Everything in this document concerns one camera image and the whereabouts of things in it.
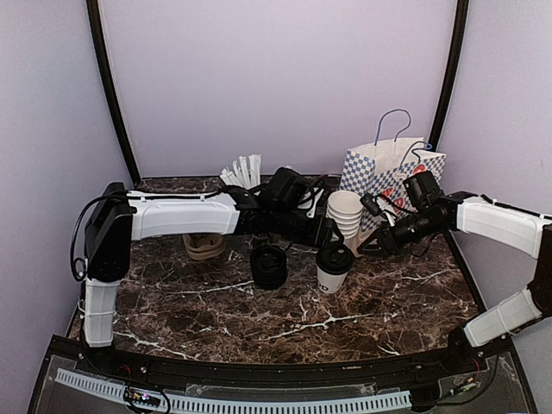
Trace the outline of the black coffee lid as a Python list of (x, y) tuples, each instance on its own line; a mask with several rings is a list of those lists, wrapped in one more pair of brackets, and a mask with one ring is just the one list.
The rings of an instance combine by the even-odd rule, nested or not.
[(345, 245), (320, 249), (316, 263), (319, 270), (330, 275), (347, 273), (354, 264), (354, 255)]

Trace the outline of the white paper coffee cup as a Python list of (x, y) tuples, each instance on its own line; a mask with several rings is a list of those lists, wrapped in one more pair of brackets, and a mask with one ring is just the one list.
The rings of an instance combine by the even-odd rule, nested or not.
[(348, 273), (333, 274), (325, 272), (321, 267), (317, 268), (317, 284), (323, 293), (333, 294), (338, 292)]

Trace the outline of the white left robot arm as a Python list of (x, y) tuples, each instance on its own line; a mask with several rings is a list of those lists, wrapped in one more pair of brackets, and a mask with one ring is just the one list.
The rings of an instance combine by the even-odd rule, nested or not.
[(224, 185), (210, 193), (159, 194), (109, 184), (81, 210), (69, 253), (73, 278), (85, 283), (89, 363), (103, 376), (122, 368), (121, 356), (109, 346), (117, 289), (129, 271), (133, 241), (164, 235), (275, 234), (323, 253), (337, 250), (344, 237), (336, 222), (308, 216), (299, 207), (304, 202), (316, 202), (313, 186), (285, 167), (252, 189)]

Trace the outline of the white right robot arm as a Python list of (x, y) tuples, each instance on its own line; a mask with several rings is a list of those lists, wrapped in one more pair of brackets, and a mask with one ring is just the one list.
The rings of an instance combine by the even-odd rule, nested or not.
[(386, 258), (425, 237), (445, 232), (474, 235), (524, 253), (536, 261), (526, 287), (460, 327), (456, 342), (440, 356), (440, 366), (458, 374), (474, 358), (473, 348), (551, 316), (551, 217), (500, 203), (468, 191), (445, 194), (430, 171), (417, 173), (404, 186), (413, 210), (384, 221), (357, 248), (359, 254)]

